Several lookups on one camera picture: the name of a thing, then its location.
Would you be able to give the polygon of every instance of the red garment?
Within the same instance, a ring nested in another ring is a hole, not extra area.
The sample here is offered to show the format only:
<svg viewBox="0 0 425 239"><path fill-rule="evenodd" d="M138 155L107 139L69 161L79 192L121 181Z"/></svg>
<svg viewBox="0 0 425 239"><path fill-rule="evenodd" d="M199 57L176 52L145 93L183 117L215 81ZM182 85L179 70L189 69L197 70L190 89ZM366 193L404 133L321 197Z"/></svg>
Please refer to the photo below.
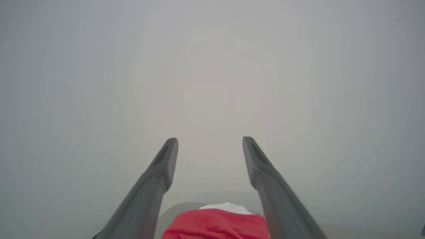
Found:
<svg viewBox="0 0 425 239"><path fill-rule="evenodd" d="M161 239L269 239L269 230L258 214L203 209L178 215Z"/></svg>

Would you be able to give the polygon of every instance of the white cloth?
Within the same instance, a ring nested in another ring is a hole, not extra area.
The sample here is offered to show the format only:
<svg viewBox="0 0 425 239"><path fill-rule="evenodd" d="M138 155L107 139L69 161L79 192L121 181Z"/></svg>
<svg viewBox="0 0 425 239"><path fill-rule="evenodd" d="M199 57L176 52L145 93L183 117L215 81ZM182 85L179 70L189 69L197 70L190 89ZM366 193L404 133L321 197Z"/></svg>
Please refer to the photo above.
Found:
<svg viewBox="0 0 425 239"><path fill-rule="evenodd" d="M244 206L235 205L230 202L222 203L222 204L210 204L203 207L200 207L199 209L220 209L224 211L228 211L231 213L237 213L237 214L244 214L244 215L250 215L250 213Z"/></svg>

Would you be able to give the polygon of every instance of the wall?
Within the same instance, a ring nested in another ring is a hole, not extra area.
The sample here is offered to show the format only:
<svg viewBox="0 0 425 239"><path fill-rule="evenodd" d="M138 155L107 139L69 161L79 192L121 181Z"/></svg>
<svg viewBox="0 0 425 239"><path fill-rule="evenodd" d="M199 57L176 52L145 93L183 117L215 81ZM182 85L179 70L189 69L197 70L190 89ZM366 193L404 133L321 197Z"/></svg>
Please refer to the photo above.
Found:
<svg viewBox="0 0 425 239"><path fill-rule="evenodd" d="M423 1L3 0L1 238L90 238L169 137L162 209L260 210L242 136L321 224L425 222Z"/></svg>

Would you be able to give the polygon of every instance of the red cloth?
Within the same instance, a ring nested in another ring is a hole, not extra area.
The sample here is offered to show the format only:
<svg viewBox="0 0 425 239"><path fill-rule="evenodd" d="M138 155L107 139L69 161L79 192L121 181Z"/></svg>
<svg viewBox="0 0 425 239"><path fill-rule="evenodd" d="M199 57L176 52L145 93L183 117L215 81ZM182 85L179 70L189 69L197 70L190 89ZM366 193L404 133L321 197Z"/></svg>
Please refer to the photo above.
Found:
<svg viewBox="0 0 425 239"><path fill-rule="evenodd" d="M202 209L178 215L161 239L269 239L269 230L258 214Z"/></svg>

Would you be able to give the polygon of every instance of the plain white wall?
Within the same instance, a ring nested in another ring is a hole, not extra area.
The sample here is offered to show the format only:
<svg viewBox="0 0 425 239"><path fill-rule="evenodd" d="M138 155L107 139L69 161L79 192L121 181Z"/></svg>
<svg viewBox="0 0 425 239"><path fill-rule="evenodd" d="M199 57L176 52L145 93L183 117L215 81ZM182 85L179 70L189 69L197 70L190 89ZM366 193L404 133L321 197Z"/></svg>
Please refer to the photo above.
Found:
<svg viewBox="0 0 425 239"><path fill-rule="evenodd" d="M425 2L2 0L0 237L91 238L169 137L161 211L260 210L252 136L314 218L419 235Z"/></svg>

